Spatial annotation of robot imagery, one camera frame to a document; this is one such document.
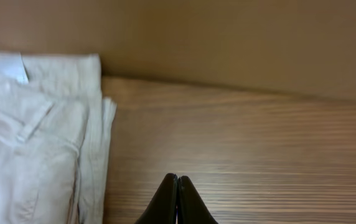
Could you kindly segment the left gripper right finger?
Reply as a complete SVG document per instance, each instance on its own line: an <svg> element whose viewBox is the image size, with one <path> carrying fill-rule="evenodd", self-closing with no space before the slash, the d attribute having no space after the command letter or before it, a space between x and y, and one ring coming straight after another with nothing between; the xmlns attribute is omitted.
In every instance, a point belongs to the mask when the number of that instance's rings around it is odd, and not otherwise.
<svg viewBox="0 0 356 224"><path fill-rule="evenodd" d="M187 176L181 176L178 180L177 223L218 224Z"/></svg>

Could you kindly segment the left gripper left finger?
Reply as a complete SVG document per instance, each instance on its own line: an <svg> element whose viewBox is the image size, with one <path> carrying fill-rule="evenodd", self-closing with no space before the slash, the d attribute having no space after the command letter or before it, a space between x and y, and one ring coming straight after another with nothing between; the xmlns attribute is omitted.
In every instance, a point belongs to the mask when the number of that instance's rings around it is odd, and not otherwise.
<svg viewBox="0 0 356 224"><path fill-rule="evenodd" d="M176 223L177 181L178 178L175 174L165 175L150 203L135 224Z"/></svg>

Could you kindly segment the beige shorts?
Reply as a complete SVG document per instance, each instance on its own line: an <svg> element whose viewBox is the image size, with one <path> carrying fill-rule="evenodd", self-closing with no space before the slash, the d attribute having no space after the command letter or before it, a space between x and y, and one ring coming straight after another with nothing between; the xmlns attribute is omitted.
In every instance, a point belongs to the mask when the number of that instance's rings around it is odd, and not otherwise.
<svg viewBox="0 0 356 224"><path fill-rule="evenodd" d="M0 223L101 223L115 112L98 55L0 52Z"/></svg>

